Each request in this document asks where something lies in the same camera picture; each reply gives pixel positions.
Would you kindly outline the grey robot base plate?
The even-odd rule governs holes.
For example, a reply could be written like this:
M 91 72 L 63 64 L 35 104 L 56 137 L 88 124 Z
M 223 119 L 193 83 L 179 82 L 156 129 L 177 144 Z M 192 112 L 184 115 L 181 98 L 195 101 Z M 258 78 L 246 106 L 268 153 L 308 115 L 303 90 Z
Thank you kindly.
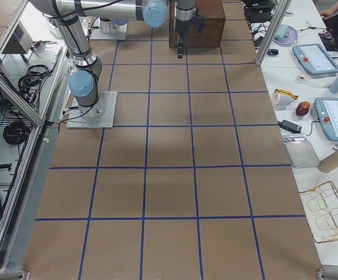
M 113 128 L 114 116 L 117 103 L 117 92 L 101 92 L 99 93 L 99 101 L 96 105 L 86 113 L 86 108 L 80 107 L 69 112 L 70 120 L 67 121 L 69 129 L 97 129 L 97 128 Z M 72 100 L 72 106 L 78 107 L 76 98 Z

